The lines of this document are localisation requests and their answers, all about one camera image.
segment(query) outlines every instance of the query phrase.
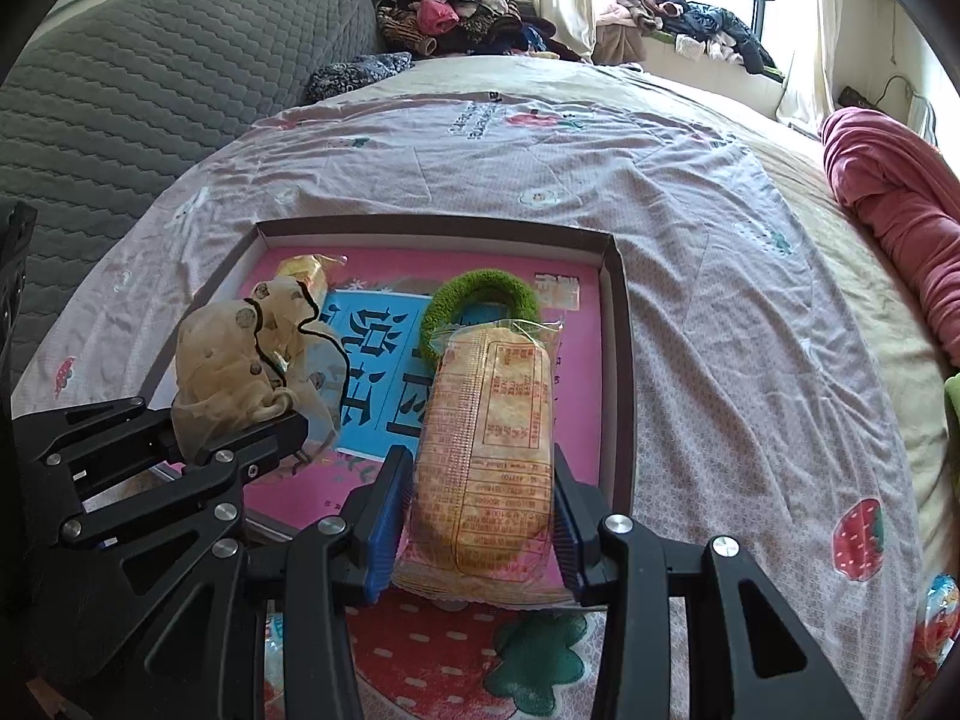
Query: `beige cloth bag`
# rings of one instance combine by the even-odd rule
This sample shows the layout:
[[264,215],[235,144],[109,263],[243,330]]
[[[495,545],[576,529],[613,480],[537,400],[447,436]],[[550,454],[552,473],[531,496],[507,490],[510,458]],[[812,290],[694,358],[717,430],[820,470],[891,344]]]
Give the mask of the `beige cloth bag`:
[[313,293],[307,284],[277,276],[248,300],[211,303],[184,319],[171,418],[186,461],[201,461],[208,442],[289,409],[309,419],[309,440],[319,445],[312,454],[333,444],[349,360],[318,319],[325,281],[321,290],[311,284]]

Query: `gray sofa cushion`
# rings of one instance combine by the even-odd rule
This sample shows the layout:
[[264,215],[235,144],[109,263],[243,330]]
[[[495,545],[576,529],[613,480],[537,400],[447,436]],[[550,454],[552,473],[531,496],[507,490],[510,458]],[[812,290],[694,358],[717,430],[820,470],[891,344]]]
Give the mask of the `gray sofa cushion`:
[[0,88],[0,196],[37,207],[14,381],[93,265],[189,167],[378,50],[371,0],[110,0]]

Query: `windowsill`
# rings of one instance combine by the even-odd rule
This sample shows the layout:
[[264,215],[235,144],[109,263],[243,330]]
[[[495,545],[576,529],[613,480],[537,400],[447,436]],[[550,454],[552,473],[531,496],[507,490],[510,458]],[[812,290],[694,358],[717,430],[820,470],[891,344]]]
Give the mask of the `windowsill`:
[[[647,38],[650,38],[651,40],[659,41],[670,47],[677,45],[677,36],[671,35],[669,32],[660,32],[660,31],[651,32],[649,35],[644,35],[644,40],[646,40]],[[708,56],[705,56],[703,60],[697,60],[697,61],[704,61],[704,60],[707,60],[709,62],[720,61],[718,59],[711,59]],[[771,81],[775,81],[776,83],[781,85],[786,83],[786,76],[784,76],[784,74],[781,73],[780,70],[776,68],[764,68],[764,70],[765,70],[765,73],[763,73],[763,76],[766,77],[767,79],[770,79]]]

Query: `plastic wrapper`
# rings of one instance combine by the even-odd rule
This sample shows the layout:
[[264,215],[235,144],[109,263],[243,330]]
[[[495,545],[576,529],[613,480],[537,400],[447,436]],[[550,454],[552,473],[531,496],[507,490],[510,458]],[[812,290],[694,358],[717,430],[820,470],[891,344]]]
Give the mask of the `plastic wrapper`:
[[406,543],[394,583],[523,604],[550,554],[558,327],[504,319],[440,331]]
[[257,284],[250,300],[211,303],[184,319],[171,419],[186,461],[288,409],[309,419],[320,451],[333,444],[349,360],[318,306],[305,283],[277,276]]
[[960,589],[947,574],[934,578],[917,613],[914,631],[914,675],[920,678],[917,693],[933,682],[947,659],[960,628]]
[[328,257],[323,254],[301,254],[283,260],[277,266],[277,276],[292,276],[306,285],[314,302],[323,305],[330,279],[347,264],[343,257]]
[[263,637],[263,718],[284,720],[283,697],[283,615],[270,611]]

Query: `pink cloth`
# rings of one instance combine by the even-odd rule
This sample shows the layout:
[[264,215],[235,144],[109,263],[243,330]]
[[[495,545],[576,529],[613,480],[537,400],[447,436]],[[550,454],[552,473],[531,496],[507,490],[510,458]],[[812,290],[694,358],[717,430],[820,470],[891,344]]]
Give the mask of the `pink cloth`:
[[878,111],[839,110],[821,136],[837,200],[871,228],[960,365],[960,181],[933,146]]
[[424,35],[442,35],[450,32],[460,17],[446,2],[421,0],[416,11],[416,25]]

